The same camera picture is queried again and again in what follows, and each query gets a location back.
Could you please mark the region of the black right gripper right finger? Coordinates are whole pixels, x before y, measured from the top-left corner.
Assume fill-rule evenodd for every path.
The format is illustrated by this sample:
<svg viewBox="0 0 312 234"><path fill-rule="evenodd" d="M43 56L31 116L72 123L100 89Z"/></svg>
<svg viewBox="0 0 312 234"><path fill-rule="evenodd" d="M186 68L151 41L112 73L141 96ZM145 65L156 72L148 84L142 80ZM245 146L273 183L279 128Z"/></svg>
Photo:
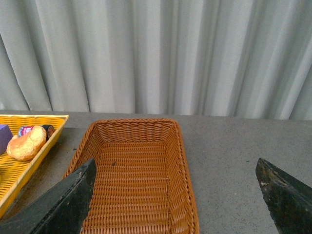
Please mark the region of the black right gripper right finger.
<svg viewBox="0 0 312 234"><path fill-rule="evenodd" d="M264 158L255 174L271 218L280 234L312 232L312 188Z"/></svg>

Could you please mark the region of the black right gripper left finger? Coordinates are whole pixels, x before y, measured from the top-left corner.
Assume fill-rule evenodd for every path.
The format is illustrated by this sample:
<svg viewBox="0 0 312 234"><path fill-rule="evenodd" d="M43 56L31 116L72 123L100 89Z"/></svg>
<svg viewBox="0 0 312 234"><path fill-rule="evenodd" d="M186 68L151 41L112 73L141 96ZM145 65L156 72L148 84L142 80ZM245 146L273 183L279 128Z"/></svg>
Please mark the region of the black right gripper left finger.
<svg viewBox="0 0 312 234"><path fill-rule="evenodd" d="M90 210L96 178L92 158L18 214L1 222L2 234L78 234Z"/></svg>

